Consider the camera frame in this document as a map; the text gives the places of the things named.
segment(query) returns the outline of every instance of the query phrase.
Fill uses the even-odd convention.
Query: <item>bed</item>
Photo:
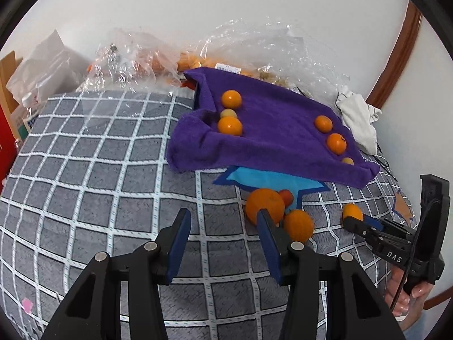
[[[188,208],[192,229],[180,272],[160,287],[169,339],[278,338],[287,287],[269,276],[257,231],[244,218],[248,192],[214,185],[224,169],[175,173],[168,140],[193,100],[130,92],[69,93],[49,99],[15,161],[0,202],[0,304],[17,330],[39,339],[58,304],[99,251],[116,256],[153,240]],[[354,202],[374,218],[414,226],[411,204],[387,167],[355,189],[303,196],[318,253],[350,252],[384,291],[387,263],[342,229]],[[410,217],[395,212],[404,203]],[[129,339],[127,285],[122,338]],[[326,286],[319,290],[318,340],[325,338]]]

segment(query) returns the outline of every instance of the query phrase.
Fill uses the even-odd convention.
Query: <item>orange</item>
[[[287,209],[294,201],[293,194],[288,189],[280,190],[279,194],[283,198],[283,202],[285,202],[285,208]]]
[[[221,118],[217,124],[219,133],[229,135],[242,135],[242,123],[232,116]]]
[[[193,60],[192,63],[190,64],[190,68],[195,69],[198,67],[202,67],[204,62],[205,62],[205,60],[203,58],[201,58],[200,56],[197,56],[195,58],[195,60]]]
[[[346,150],[346,140],[341,134],[332,133],[327,137],[327,148],[329,148],[334,154],[341,155]]]
[[[203,67],[210,67],[214,69],[216,67],[217,61],[212,60],[212,59],[206,59],[206,61],[203,63]]]
[[[177,62],[178,71],[186,71],[190,69],[190,64],[194,60],[194,55],[187,52],[182,52],[179,61]]]
[[[227,90],[221,98],[223,107],[237,109],[242,104],[241,95],[237,90]]]
[[[260,188],[250,193],[245,202],[245,214],[252,224],[257,224],[257,213],[266,209],[273,222],[278,223],[285,214],[285,202],[274,190]]]
[[[357,220],[363,221],[363,212],[358,206],[353,203],[348,203],[343,206],[343,218],[351,216]]]
[[[283,219],[283,228],[295,242],[305,243],[313,235],[314,222],[308,213],[295,209]]]
[[[235,117],[237,119],[237,114],[232,109],[225,109],[220,113],[220,118],[223,118],[225,116],[231,116],[231,117]]]
[[[321,133],[328,133],[332,130],[334,125],[332,124],[332,120],[330,120],[327,116],[319,115],[315,121],[314,126],[318,129]]]
[[[251,70],[247,70],[247,69],[241,69],[241,75],[244,75],[246,77],[249,77],[249,78],[254,78],[256,76],[256,74],[253,73],[253,71]]]
[[[151,60],[150,64],[154,74],[160,74],[166,71],[165,67],[160,63],[158,56],[153,56],[153,59]]]
[[[341,162],[344,162],[344,163],[347,163],[349,165],[353,165],[354,166],[354,160],[350,157],[345,157],[344,159],[341,160]]]

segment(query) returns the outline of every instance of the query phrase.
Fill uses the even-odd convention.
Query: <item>white wall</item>
[[[401,187],[420,215],[420,175],[450,181],[453,197],[453,61],[423,20],[414,51],[375,127]],[[453,285],[453,202],[442,248],[445,271],[432,295]]]
[[[443,314],[443,311],[445,310],[445,308],[447,308],[447,305],[449,302],[450,302],[450,300],[447,300],[447,301],[437,305],[436,307],[433,307],[426,311],[426,321],[424,324],[423,337],[422,337],[423,339],[430,334],[434,325],[437,323],[440,316]]]
[[[1,54],[27,56],[58,29],[71,48],[92,58],[114,27],[147,30],[192,43],[230,19],[294,24],[316,57],[351,77],[350,88],[367,96],[398,37],[407,0],[39,0]]]

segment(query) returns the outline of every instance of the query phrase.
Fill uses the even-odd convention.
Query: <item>blue gripper pad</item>
[[[184,250],[186,249],[187,239],[189,238],[192,218],[190,212],[185,210],[180,228],[176,233],[173,245],[168,253],[168,270],[167,280],[171,282],[180,270],[181,260],[183,259]]]
[[[280,253],[261,211],[257,214],[257,228],[270,275],[278,284],[280,284],[282,279],[280,271]]]
[[[384,227],[382,226],[381,222],[378,219],[370,217],[365,214],[363,214],[363,222],[368,226],[372,226],[379,231],[382,231],[384,229]]]

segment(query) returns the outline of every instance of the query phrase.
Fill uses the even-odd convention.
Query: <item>plastic bottle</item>
[[[36,100],[36,96],[33,93],[27,93],[22,97],[22,106],[27,109],[27,112],[24,114],[22,120],[27,128],[27,131],[30,133],[33,124],[39,116],[44,105],[40,104]]]
[[[417,299],[414,298],[412,295],[411,295],[409,298],[410,298],[410,299],[409,299],[409,305],[408,305],[409,309],[407,310],[407,312],[403,312],[403,313],[401,314],[401,316],[395,317],[395,319],[396,319],[398,322],[404,321],[404,320],[406,319],[407,315],[409,314],[409,312],[411,311],[412,307],[414,306],[415,301],[417,300]]]

